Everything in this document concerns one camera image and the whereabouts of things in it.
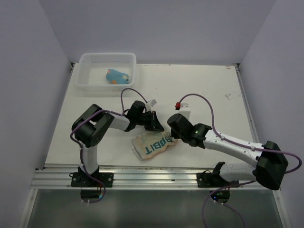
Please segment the rabbit print towel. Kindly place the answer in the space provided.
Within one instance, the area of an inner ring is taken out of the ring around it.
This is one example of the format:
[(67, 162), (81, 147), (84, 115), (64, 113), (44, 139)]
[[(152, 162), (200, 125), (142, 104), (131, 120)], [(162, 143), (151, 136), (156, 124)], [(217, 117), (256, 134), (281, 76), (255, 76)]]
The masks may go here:
[(170, 136), (170, 132), (145, 132), (131, 140), (135, 156), (140, 161), (152, 159), (168, 148), (178, 144), (178, 140)]

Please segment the blue polka dot towel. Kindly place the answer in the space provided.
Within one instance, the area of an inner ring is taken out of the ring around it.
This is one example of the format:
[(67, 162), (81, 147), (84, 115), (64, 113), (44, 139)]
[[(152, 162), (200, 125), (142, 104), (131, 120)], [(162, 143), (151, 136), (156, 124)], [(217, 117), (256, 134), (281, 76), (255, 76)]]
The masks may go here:
[(108, 69), (106, 73), (106, 80), (111, 84), (129, 84), (129, 76), (126, 73), (114, 69)]

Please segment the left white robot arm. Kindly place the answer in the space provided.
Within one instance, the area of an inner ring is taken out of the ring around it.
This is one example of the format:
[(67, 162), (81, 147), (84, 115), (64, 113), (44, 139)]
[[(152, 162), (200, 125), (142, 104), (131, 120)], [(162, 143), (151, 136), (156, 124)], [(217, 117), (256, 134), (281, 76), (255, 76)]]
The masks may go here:
[(87, 186), (98, 183), (97, 145), (109, 128), (129, 132), (139, 125), (150, 132), (164, 131), (152, 106), (136, 100), (131, 108), (119, 114), (93, 104), (73, 123), (70, 137), (80, 145), (79, 168), (84, 172), (82, 181)]

